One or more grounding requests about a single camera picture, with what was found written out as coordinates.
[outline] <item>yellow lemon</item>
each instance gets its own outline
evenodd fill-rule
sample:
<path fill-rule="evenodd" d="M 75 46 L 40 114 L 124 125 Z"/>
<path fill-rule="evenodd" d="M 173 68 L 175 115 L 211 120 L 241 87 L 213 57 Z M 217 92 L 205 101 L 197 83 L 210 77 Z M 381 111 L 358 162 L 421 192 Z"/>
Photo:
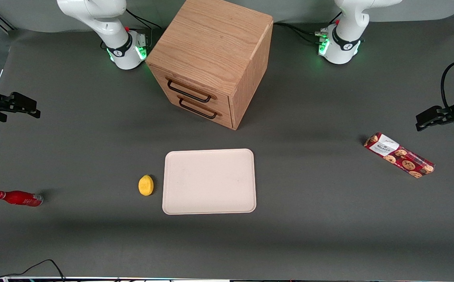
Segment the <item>yellow lemon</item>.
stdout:
<path fill-rule="evenodd" d="M 149 175 L 145 175 L 138 182 L 138 190 L 144 196 L 150 196 L 154 191 L 154 181 Z"/>

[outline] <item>red snack box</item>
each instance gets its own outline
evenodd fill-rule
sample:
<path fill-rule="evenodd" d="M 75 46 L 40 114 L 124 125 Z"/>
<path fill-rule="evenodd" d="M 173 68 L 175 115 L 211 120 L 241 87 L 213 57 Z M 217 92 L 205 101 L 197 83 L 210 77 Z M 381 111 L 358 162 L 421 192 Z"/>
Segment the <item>red snack box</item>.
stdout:
<path fill-rule="evenodd" d="M 399 143 L 380 132 L 371 136 L 364 146 L 415 178 L 434 171 L 433 163 L 400 146 Z"/>

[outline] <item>metal handle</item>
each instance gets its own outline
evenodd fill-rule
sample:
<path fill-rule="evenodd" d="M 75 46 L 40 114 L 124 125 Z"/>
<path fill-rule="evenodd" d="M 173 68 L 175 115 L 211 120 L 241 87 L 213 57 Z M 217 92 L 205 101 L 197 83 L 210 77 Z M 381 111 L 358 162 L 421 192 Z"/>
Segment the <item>metal handle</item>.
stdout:
<path fill-rule="evenodd" d="M 188 106 L 182 104 L 182 102 L 183 102 L 183 98 L 180 98 L 180 101 L 178 102 L 180 104 L 180 107 L 185 108 L 185 109 L 187 109 L 189 111 L 193 111 L 194 113 L 196 113 L 196 114 L 198 114 L 200 116 L 203 116 L 203 117 L 209 118 L 209 119 L 213 119 L 213 118 L 216 117 L 216 113 L 214 113 L 212 116 L 208 116 L 207 114 L 203 114 L 203 113 L 201 113 L 200 111 L 198 111 L 196 109 L 192 109 L 191 107 L 188 107 Z"/>
<path fill-rule="evenodd" d="M 196 101 L 199 101 L 199 102 L 201 102 L 201 103 L 207 103 L 207 102 L 209 102 L 209 99 L 211 99 L 211 95 L 208 95 L 208 97 L 207 97 L 206 99 L 197 98 L 197 97 L 194 96 L 194 95 L 191 95 L 191 94 L 189 94 L 189 93 L 187 93 L 187 92 L 181 91 L 180 89 L 171 86 L 171 83 L 172 83 L 172 82 L 173 82 L 173 81 L 172 81 L 171 79 L 168 80 L 168 88 L 171 89 L 172 91 L 176 91 L 176 92 L 178 92 L 178 93 L 180 93 L 180 94 L 182 94 L 182 95 L 185 95 L 185 96 L 187 96 L 188 98 L 192 98 L 192 99 L 194 99 L 194 100 L 196 100 Z"/>

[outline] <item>red bottle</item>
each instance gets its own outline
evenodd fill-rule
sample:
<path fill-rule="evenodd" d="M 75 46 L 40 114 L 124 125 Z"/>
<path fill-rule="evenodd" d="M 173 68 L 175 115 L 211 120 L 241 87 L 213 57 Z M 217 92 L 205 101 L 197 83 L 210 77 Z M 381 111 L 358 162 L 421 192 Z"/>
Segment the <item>red bottle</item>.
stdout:
<path fill-rule="evenodd" d="M 44 200 L 39 194 L 27 193 L 24 191 L 0 191 L 0 199 L 13 205 L 23 205 L 30 207 L 37 207 L 42 204 Z"/>

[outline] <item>black cable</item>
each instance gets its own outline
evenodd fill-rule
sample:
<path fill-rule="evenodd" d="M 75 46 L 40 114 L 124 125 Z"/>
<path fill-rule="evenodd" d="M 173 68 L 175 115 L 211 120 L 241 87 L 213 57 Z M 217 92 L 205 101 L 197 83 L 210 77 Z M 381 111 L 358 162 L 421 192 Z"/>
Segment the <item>black cable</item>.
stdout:
<path fill-rule="evenodd" d="M 22 273 L 9 273 L 9 274 L 6 274 L 6 275 L 0 275 L 0 278 L 2 277 L 8 277 L 8 276 L 19 276 L 19 275 L 24 275 L 25 273 L 27 273 L 29 270 L 31 270 L 32 268 L 38 266 L 39 264 L 42 264 L 46 261 L 51 261 L 54 265 L 54 267 L 56 268 L 56 270 L 58 271 L 60 277 L 61 277 L 61 280 L 62 282 L 65 282 L 65 275 L 63 275 L 62 271 L 60 270 L 60 268 L 56 265 L 56 263 L 52 260 L 52 259 L 45 259 L 41 262 L 39 262 L 38 264 L 34 264 L 33 266 L 30 266 L 29 268 L 27 268 L 25 271 L 23 271 Z"/>
<path fill-rule="evenodd" d="M 329 22 L 329 25 L 332 24 L 336 18 L 338 18 L 340 15 L 342 14 L 342 12 L 338 13 L 338 15 L 336 15 L 330 22 Z"/>
<path fill-rule="evenodd" d="M 312 34 L 312 35 L 314 34 L 313 32 L 307 32 L 307 31 L 305 31 L 305 30 L 303 30 L 303 29 L 301 29 L 299 27 L 296 27 L 294 25 L 290 25 L 289 23 L 288 24 L 287 23 L 274 23 L 274 25 L 282 25 L 284 27 L 289 27 L 290 29 L 299 31 L 299 32 L 301 32 L 303 34 Z"/>
<path fill-rule="evenodd" d="M 147 22 L 147 23 L 150 23 L 151 25 L 155 25 L 156 27 L 162 29 L 162 27 L 161 27 L 160 25 L 158 25 L 157 23 L 155 24 L 155 23 L 152 23 L 152 22 L 149 21 L 149 20 L 145 20 L 145 19 L 142 18 L 141 16 L 137 16 L 137 15 L 133 14 L 133 13 L 132 13 L 130 10 L 128 10 L 128 9 L 126 9 L 126 11 L 128 11 L 128 13 L 129 13 L 131 16 L 133 16 L 134 18 L 140 19 L 140 20 L 142 20 L 142 21 L 145 21 L 145 22 Z"/>
<path fill-rule="evenodd" d="M 443 100 L 443 105 L 445 105 L 445 108 L 447 111 L 449 111 L 453 116 L 454 116 L 454 112 L 451 110 L 451 108 L 449 107 L 448 105 L 448 102 L 446 100 L 446 94 L 445 94 L 445 80 L 446 80 L 446 75 L 448 74 L 448 71 L 454 66 L 454 62 L 451 63 L 449 66 L 447 66 L 447 68 L 445 69 L 445 71 L 443 72 L 443 75 L 441 77 L 441 98 Z"/>
<path fill-rule="evenodd" d="M 135 19 L 136 19 L 137 21 L 139 21 L 140 23 L 143 23 L 149 30 L 152 29 L 152 27 L 150 27 L 150 25 L 147 25 L 147 24 L 146 24 L 144 21 L 142 21 L 141 19 L 136 18 L 136 17 L 135 17 Z"/>
<path fill-rule="evenodd" d="M 1 20 L 3 23 L 5 23 L 5 24 L 8 26 L 8 28 L 9 28 L 10 30 L 16 30 L 16 29 L 14 29 L 7 21 L 5 21 L 1 16 L 0 16 L 0 20 Z"/>
<path fill-rule="evenodd" d="M 152 30 L 150 30 L 150 43 L 148 44 L 148 48 L 152 48 Z"/>
<path fill-rule="evenodd" d="M 302 29 L 300 29 L 298 27 L 295 27 L 294 25 L 290 25 L 289 23 L 288 24 L 287 23 L 274 23 L 274 24 L 275 25 L 282 25 L 284 27 L 289 27 L 292 31 L 294 31 L 297 34 L 297 36 L 300 36 L 300 38 L 302 38 L 303 40 L 305 40 L 305 41 L 307 41 L 309 43 L 312 43 L 312 44 L 316 43 L 314 41 L 311 41 L 311 40 L 305 38 L 302 34 L 299 33 L 299 31 L 301 33 L 304 33 L 304 34 L 311 34 L 311 33 L 308 33 L 308 32 L 306 32 L 306 31 L 304 31 L 304 30 L 302 30 Z"/>

